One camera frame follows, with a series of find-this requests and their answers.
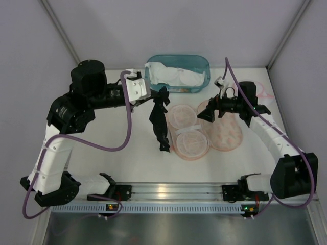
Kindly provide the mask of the black bra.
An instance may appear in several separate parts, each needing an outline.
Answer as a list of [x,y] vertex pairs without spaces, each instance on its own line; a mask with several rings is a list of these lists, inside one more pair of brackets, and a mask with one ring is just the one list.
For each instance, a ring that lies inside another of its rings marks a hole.
[[153,132],[159,142],[159,150],[163,152],[170,151],[168,140],[168,126],[165,114],[168,112],[165,108],[170,103],[169,92],[166,86],[163,86],[153,98],[154,107],[150,113],[149,121],[153,125]]

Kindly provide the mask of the floral pink laundry bag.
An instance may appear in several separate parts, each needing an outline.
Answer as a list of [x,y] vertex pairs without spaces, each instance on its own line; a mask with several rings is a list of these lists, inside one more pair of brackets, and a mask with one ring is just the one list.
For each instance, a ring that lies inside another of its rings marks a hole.
[[207,105],[208,101],[203,101],[197,109],[180,104],[168,110],[166,120],[170,146],[182,159],[200,159],[211,148],[221,152],[232,151],[243,141],[243,133],[234,114],[225,113],[214,122],[199,119],[198,113]]

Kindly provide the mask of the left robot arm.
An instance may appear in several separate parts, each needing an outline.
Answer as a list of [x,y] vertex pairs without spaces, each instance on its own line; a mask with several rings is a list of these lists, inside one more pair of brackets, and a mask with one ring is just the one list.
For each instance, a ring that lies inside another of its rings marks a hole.
[[46,118],[43,145],[33,171],[20,180],[27,193],[35,192],[41,207],[65,205],[79,197],[90,201],[117,197],[119,187],[106,173],[77,177],[65,170],[73,146],[80,134],[96,117],[99,109],[125,107],[127,135],[113,152],[122,150],[132,132],[131,114],[135,107],[153,101],[149,120],[159,142],[167,134],[164,119],[169,94],[166,89],[154,91],[141,72],[126,70],[116,83],[108,83],[105,66],[98,60],[85,60],[71,71],[69,91],[55,99]]

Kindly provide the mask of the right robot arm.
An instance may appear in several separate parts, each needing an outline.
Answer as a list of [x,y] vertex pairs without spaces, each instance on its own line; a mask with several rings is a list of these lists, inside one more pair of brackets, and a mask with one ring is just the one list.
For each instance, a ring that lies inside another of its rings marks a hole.
[[228,97],[227,83],[215,81],[220,92],[209,99],[208,105],[198,114],[199,119],[213,123],[227,113],[239,118],[260,138],[276,162],[270,174],[250,174],[240,180],[249,192],[270,193],[278,199],[303,194],[312,196],[316,190],[318,158],[297,147],[275,123],[270,110],[258,103],[256,85],[245,81],[237,83],[237,95]]

